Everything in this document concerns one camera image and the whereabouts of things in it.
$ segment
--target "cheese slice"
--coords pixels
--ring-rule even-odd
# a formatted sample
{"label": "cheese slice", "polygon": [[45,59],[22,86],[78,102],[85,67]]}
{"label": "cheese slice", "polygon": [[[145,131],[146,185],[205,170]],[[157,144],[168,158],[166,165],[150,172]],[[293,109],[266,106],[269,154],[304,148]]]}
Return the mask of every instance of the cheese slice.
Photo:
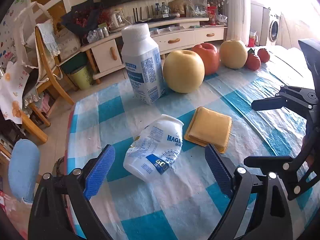
{"label": "cheese slice", "polygon": [[200,106],[196,109],[184,138],[201,146],[214,144],[220,153],[225,153],[231,123],[230,116]]}

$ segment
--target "tomato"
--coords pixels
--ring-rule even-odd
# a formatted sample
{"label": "tomato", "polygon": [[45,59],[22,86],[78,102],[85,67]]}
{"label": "tomato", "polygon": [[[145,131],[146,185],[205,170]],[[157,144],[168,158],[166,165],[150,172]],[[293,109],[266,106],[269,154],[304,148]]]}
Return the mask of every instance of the tomato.
{"label": "tomato", "polygon": [[260,58],[254,54],[253,49],[249,49],[248,58],[244,64],[250,70],[258,70],[261,66]]}
{"label": "tomato", "polygon": [[268,62],[270,59],[270,54],[266,49],[259,49],[258,57],[260,58],[261,62]]}

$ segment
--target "drawer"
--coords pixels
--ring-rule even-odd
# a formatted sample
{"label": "drawer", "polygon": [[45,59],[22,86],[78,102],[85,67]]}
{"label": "drawer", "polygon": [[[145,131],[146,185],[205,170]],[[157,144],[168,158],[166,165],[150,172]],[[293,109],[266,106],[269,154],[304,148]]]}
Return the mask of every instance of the drawer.
{"label": "drawer", "polygon": [[92,53],[100,72],[122,65],[115,40],[107,41],[93,47]]}
{"label": "drawer", "polygon": [[203,28],[195,29],[196,43],[203,43],[206,41],[223,40],[223,28]]}
{"label": "drawer", "polygon": [[153,37],[158,44],[160,52],[195,44],[193,31],[169,33]]}

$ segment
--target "sticker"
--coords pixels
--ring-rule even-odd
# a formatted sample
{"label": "sticker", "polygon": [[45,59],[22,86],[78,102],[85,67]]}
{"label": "sticker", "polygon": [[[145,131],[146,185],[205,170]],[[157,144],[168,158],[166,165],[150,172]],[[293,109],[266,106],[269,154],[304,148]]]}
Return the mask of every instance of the sticker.
{"label": "sticker", "polygon": [[169,169],[169,164],[154,154],[150,154],[146,158],[152,163],[152,165],[160,174],[163,174],[167,169]]}

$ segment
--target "trash bin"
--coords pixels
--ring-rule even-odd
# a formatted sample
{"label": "trash bin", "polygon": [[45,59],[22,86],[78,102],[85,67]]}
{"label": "trash bin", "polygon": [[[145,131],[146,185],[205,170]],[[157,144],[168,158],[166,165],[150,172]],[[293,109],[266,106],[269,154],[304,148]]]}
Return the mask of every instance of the trash bin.
{"label": "trash bin", "polygon": [[62,70],[66,74],[70,74],[79,67],[86,65],[88,63],[87,54],[85,52],[80,52],[65,63],[61,65]]}
{"label": "trash bin", "polygon": [[71,80],[77,84],[81,90],[91,86],[92,76],[89,74],[87,65],[84,65],[70,73]]}

